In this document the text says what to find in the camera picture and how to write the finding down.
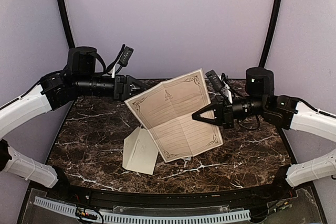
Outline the beige lined letter sheet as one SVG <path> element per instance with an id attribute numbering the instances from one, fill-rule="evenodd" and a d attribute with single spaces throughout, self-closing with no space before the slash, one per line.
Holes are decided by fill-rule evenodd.
<path id="1" fill-rule="evenodd" d="M 166 163 L 194 157 L 223 144 L 218 126 L 192 118 L 194 112 L 210 102 L 202 69 L 162 81 L 125 101 L 148 130 Z"/>

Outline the cream paper envelope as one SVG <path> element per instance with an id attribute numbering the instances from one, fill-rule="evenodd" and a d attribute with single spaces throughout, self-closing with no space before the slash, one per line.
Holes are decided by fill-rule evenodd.
<path id="1" fill-rule="evenodd" d="M 133 172 L 152 175 L 158 153 L 149 132 L 137 127 L 124 139 L 122 167 Z"/>

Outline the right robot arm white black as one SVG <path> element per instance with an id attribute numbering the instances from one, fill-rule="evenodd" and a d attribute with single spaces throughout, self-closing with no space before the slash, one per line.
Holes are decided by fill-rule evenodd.
<path id="1" fill-rule="evenodd" d="M 247 69 L 245 97 L 229 86 L 225 76 L 218 76 L 213 70 L 206 76 L 220 96 L 194 112 L 193 120 L 231 129 L 235 121 L 261 116 L 281 129 L 308 132 L 335 141 L 335 115 L 317 109 L 301 98 L 275 95 L 272 71 L 262 67 Z M 328 176 L 335 176 L 335 150 L 304 163 L 280 168 L 277 181 L 268 187 L 268 195 L 278 200 L 287 193 L 288 187 Z"/>

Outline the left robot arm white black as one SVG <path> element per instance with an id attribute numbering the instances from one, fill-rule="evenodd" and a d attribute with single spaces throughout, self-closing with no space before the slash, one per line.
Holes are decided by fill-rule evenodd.
<path id="1" fill-rule="evenodd" d="M 106 65 L 93 47 L 75 47 L 68 51 L 66 66 L 41 77 L 28 91 L 1 107 L 1 137 L 30 121 L 55 111 L 81 96 L 110 97 L 125 101 L 149 86 L 130 75 L 113 72 L 115 65 L 126 67 L 133 49 L 122 45 L 115 61 Z M 31 180 L 54 193 L 63 201 L 74 197 L 74 189 L 62 169 L 29 158 L 1 139 L 1 171 Z"/>

